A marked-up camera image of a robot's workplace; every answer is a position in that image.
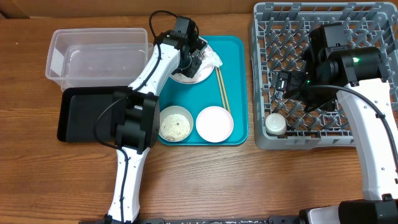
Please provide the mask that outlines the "clear plastic wrap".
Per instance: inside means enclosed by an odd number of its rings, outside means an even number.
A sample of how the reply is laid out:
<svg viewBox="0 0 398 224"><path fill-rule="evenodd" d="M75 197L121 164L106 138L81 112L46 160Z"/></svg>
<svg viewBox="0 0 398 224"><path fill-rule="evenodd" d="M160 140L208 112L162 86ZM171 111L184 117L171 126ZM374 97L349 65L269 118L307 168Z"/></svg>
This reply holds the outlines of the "clear plastic wrap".
<svg viewBox="0 0 398 224"><path fill-rule="evenodd" d="M212 66L214 66L214 67L218 67L218 68L220 68L222 65L223 65L223 62L222 62L222 60L220 59L220 56L216 53L216 52L214 52L214 51L211 51L210 53L209 53L209 61L210 61L210 64L212 65Z"/></svg>

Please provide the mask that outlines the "pale green cup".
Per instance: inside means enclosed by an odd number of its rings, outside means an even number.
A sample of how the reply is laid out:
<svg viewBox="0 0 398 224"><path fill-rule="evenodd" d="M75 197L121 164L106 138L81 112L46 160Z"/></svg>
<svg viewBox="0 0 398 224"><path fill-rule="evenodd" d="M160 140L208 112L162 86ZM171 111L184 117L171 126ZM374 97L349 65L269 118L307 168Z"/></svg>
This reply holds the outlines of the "pale green cup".
<svg viewBox="0 0 398 224"><path fill-rule="evenodd" d="M286 120L279 113L272 113L268 115L265 125L267 134L271 136L284 135L287 130Z"/></svg>

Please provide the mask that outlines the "grey-green bowl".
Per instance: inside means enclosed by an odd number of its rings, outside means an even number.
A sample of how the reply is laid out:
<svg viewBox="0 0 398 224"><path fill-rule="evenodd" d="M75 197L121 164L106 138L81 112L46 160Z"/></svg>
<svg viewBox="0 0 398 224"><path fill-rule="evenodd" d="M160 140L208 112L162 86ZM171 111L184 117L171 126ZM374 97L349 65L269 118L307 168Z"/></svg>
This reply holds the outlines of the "grey-green bowl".
<svg viewBox="0 0 398 224"><path fill-rule="evenodd" d="M186 117L188 119L189 123L190 123L190 134L191 134L191 132L193 130L193 117L192 117L192 115L190 114L190 112L187 109L185 109L185 108L183 108L181 106L169 106L169 107L163 109L160 112L160 125L162 124L163 120L170 114L182 114L184 117ZM168 140L164 139L164 137L162 136L161 132L159 131L159 136L164 141L172 142L172 143L182 142L182 141L188 139L189 135L185 139L183 139L181 141L168 141Z"/></svg>

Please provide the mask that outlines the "pink bowl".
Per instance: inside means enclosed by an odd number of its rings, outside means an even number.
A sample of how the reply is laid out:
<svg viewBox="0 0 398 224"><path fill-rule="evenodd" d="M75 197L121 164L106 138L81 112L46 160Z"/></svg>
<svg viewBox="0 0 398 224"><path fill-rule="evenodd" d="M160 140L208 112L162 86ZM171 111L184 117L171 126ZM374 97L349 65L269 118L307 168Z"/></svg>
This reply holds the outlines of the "pink bowl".
<svg viewBox="0 0 398 224"><path fill-rule="evenodd" d="M209 106L198 114L196 129L199 136L205 141L222 142L227 140L233 132L233 117L222 107Z"/></svg>

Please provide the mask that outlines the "cooked rice pile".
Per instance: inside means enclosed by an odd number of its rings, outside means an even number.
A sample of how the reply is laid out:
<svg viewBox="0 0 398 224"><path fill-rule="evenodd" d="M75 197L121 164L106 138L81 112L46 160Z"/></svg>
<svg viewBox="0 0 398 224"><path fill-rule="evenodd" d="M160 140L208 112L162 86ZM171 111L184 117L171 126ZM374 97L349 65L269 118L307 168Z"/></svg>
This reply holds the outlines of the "cooked rice pile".
<svg viewBox="0 0 398 224"><path fill-rule="evenodd" d="M163 120L160 132L168 141L181 141L190 134L190 123L182 114L170 114Z"/></svg>

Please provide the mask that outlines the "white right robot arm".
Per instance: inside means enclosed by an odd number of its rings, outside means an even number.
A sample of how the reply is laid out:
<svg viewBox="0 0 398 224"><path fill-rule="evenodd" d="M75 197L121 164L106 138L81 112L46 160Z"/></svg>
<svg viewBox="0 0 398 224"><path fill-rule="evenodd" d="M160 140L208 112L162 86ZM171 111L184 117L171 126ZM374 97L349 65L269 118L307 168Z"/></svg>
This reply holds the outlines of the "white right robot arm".
<svg viewBox="0 0 398 224"><path fill-rule="evenodd" d="M279 72L275 88L304 102L307 113L338 100L360 160L363 198L303 209L298 222L397 223L397 126L381 51L337 48L325 60L305 59L304 72Z"/></svg>

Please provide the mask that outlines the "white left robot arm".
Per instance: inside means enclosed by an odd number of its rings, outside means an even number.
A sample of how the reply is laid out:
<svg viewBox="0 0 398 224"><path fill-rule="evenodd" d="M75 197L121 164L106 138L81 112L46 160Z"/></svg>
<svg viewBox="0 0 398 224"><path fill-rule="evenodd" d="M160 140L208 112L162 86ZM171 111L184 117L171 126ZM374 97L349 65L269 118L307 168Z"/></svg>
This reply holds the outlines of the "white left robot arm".
<svg viewBox="0 0 398 224"><path fill-rule="evenodd" d="M154 50L141 74L129 84L130 92L108 110L122 112L113 121L118 168L112 204L105 223L135 223L139 219L139 192L144 163L160 129L159 95L169 76L194 77L207 42L198 31L172 31L155 38Z"/></svg>

